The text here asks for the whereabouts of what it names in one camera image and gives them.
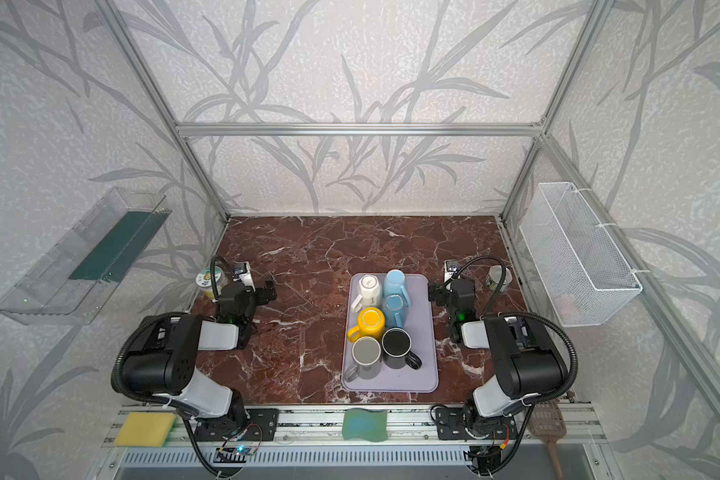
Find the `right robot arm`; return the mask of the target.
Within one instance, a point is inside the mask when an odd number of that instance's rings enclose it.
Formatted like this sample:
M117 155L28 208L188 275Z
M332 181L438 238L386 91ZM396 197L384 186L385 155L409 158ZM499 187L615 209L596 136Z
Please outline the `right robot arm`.
M495 313L500 295L491 291L482 311L476 308L475 281L464 275L471 266L494 261L501 282L506 264L492 255L472 258L460 265L445 262L444 280L428 285L428 298L448 314L451 340L468 349L491 353L494 376L476 388L463 408L464 424L474 430L479 422L498 419L555 400L573 386L579 358L565 331L554 322L526 311Z

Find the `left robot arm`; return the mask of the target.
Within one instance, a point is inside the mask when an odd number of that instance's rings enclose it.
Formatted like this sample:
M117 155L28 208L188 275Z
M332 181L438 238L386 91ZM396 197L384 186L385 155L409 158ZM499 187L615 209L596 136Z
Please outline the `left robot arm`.
M111 373L115 392L143 403L172 407L183 418L249 423L241 394L203 374L201 351L242 350L257 332L258 307L277 299L272 278L254 285L248 262L229 264L214 256L209 265L215 314L167 312L146 316L126 339Z

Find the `light blue mug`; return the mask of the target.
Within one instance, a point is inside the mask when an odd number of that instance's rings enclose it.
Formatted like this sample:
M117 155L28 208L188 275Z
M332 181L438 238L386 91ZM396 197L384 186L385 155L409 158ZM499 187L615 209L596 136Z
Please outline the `light blue mug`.
M383 293L385 297L400 295L407 304L411 302L406 286L405 274L399 269L392 269L386 273L383 284Z

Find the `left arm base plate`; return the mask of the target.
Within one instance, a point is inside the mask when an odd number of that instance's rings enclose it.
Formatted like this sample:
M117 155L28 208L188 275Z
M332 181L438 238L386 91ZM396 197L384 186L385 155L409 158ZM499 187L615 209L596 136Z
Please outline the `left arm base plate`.
M251 408L240 425L226 417L201 419L193 433L198 442L249 441L271 442L278 426L280 410L277 408Z

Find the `blue patterned mug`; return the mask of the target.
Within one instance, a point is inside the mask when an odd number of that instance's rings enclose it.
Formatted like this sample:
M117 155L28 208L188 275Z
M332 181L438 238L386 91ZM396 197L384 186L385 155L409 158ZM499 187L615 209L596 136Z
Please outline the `blue patterned mug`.
M403 328L407 318L408 303L400 294L391 294L383 299L381 310L385 316L386 328Z

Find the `black mug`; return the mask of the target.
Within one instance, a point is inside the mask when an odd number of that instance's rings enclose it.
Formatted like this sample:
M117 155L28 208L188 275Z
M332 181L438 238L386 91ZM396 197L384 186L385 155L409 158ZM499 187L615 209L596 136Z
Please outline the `black mug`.
M384 364L390 369L410 367L418 370L422 367L421 358L412 350L410 335L402 328L387 330L381 341Z

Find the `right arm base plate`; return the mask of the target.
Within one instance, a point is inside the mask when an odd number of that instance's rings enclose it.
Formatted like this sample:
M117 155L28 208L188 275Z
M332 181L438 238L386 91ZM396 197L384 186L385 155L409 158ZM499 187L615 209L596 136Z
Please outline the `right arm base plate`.
M487 440L505 442L518 436L512 416L482 417L463 406L435 404L429 410L439 440Z

